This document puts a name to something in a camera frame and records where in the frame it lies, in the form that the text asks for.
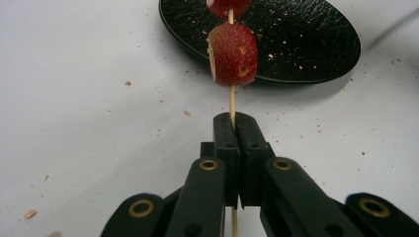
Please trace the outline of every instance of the black plate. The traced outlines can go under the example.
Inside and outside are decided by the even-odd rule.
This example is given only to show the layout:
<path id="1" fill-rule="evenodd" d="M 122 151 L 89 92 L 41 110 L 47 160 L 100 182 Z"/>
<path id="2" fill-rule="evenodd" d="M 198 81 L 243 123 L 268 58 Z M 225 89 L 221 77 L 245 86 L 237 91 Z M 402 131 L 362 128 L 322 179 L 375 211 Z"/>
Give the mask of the black plate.
<path id="1" fill-rule="evenodd" d="M 209 60 L 208 33 L 225 20 L 208 10 L 206 0 L 160 0 L 159 11 L 181 45 Z M 357 32 L 324 0 L 252 0 L 237 22 L 254 32 L 257 81 L 321 83 L 348 73 L 360 57 Z"/>

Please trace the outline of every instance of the crumb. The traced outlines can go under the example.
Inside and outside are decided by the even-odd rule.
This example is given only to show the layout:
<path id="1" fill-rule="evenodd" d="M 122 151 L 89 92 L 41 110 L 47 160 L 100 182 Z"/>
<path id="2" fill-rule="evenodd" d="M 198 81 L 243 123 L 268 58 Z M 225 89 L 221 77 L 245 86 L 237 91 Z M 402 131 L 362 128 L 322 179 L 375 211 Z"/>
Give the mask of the crumb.
<path id="1" fill-rule="evenodd" d="M 36 214 L 38 213 L 37 210 L 35 209 L 30 209 L 28 212 L 26 212 L 26 214 L 24 215 L 25 219 L 31 219 L 32 217 L 34 217 Z"/>
<path id="2" fill-rule="evenodd" d="M 187 116 L 187 117 L 190 117 L 191 116 L 191 112 L 189 112 L 187 110 L 184 110 L 184 115 Z"/>

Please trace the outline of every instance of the wooden skewer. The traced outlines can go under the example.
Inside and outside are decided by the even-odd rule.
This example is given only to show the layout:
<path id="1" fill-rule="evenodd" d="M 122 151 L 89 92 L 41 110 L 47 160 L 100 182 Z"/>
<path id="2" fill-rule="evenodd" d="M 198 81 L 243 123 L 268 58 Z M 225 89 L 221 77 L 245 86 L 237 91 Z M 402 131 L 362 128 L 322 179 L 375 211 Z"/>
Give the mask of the wooden skewer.
<path id="1" fill-rule="evenodd" d="M 234 11 L 233 9 L 228 10 L 228 23 L 234 24 Z M 235 129 L 235 86 L 230 86 L 230 118 L 231 125 Z M 237 221 L 237 209 L 235 206 L 231 208 L 231 227 L 232 227 L 232 236 L 238 237 L 238 221 Z"/>

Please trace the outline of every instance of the strawberry slice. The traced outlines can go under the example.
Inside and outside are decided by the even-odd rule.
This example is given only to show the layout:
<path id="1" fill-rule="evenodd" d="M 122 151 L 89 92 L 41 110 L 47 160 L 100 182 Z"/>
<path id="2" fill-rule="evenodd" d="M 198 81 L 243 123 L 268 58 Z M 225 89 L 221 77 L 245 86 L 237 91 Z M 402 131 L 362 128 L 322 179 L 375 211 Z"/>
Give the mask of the strawberry slice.
<path id="1" fill-rule="evenodd" d="M 234 10 L 234 19 L 244 16 L 251 0 L 207 0 L 207 7 L 216 16 L 227 19 L 228 10 Z"/>
<path id="2" fill-rule="evenodd" d="M 212 78 L 220 86 L 243 86 L 255 80 L 258 49 L 252 31 L 224 23 L 209 33 Z"/>

